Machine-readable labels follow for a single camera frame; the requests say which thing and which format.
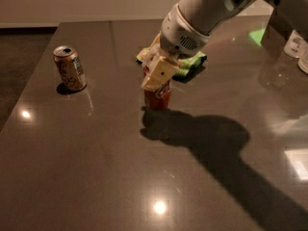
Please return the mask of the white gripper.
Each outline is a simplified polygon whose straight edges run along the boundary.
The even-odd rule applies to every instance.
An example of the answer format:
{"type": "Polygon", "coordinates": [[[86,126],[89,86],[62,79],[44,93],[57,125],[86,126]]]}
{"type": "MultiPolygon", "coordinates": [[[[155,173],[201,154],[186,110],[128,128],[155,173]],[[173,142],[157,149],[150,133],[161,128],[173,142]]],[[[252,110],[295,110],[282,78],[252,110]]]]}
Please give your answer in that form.
{"type": "Polygon", "coordinates": [[[182,15],[179,5],[174,5],[162,23],[160,34],[154,38],[142,60],[145,77],[141,87],[156,91],[179,70],[177,62],[160,56],[161,48],[179,59],[187,59],[196,55],[209,38],[196,31],[182,15]]]}

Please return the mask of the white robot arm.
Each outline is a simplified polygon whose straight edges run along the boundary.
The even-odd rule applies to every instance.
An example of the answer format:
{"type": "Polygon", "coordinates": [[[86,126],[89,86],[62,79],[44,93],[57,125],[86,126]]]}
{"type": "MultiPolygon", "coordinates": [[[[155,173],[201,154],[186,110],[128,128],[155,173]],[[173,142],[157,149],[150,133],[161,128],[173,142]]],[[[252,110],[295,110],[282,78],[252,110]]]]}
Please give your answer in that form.
{"type": "MultiPolygon", "coordinates": [[[[308,36],[308,0],[264,0],[303,38],[308,36]]],[[[180,0],[164,19],[142,66],[148,70],[141,86],[155,91],[174,76],[180,59],[190,58],[209,41],[224,21],[254,0],[180,0]]]]}

